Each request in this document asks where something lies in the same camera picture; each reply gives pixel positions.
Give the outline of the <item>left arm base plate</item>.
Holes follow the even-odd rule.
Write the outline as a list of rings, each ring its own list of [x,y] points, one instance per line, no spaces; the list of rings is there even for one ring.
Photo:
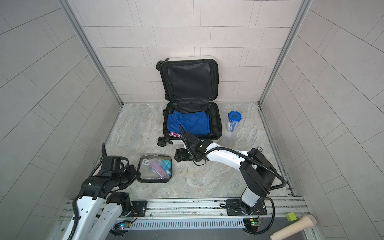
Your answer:
[[[148,202],[147,201],[131,201],[130,204],[124,203],[123,211],[120,218],[133,218],[133,217],[144,217],[146,214]]]

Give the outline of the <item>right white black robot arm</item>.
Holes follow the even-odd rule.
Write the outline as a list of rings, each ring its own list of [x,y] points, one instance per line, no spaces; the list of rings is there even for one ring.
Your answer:
[[[191,132],[182,132],[181,141],[185,149],[178,149],[175,155],[178,163],[193,161],[197,165],[201,161],[204,164],[208,161],[218,162],[241,173],[247,185],[240,198],[240,206],[244,209],[253,208],[270,191],[281,189],[287,184],[258,149],[236,151],[211,140],[202,141]]]

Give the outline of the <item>blue lid plastic cup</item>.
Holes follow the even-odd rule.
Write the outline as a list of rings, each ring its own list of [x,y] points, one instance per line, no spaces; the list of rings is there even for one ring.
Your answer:
[[[231,111],[228,113],[228,130],[234,132],[240,125],[242,120],[241,113],[237,111]]]

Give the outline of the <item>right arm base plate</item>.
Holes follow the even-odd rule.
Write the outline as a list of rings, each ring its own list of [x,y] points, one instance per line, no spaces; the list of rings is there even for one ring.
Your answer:
[[[264,200],[258,200],[254,206],[250,207],[240,199],[229,199],[220,206],[227,210],[228,216],[265,216],[268,214]]]

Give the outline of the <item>clear toiletry pouch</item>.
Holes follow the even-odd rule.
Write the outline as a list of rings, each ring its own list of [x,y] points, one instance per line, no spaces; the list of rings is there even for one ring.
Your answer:
[[[143,155],[138,171],[140,183],[167,183],[173,176],[172,159],[167,155]]]

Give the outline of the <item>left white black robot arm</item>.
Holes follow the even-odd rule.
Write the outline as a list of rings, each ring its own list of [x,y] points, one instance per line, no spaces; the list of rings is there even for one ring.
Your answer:
[[[110,232],[122,236],[139,211],[130,200],[129,187],[140,173],[121,156],[102,155],[72,201],[74,215],[64,240],[104,240]]]

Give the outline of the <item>red white striped cloth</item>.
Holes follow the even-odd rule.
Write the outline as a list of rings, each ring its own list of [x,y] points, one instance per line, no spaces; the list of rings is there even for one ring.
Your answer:
[[[177,132],[169,132],[169,135],[173,138],[179,138],[179,139],[182,137],[182,134]]]

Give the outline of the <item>blue shirt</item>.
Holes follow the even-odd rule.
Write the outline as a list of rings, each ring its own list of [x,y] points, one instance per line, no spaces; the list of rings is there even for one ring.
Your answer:
[[[210,133],[209,116],[205,112],[183,114],[173,111],[167,118],[167,130],[180,134],[179,126],[194,135],[206,136]]]

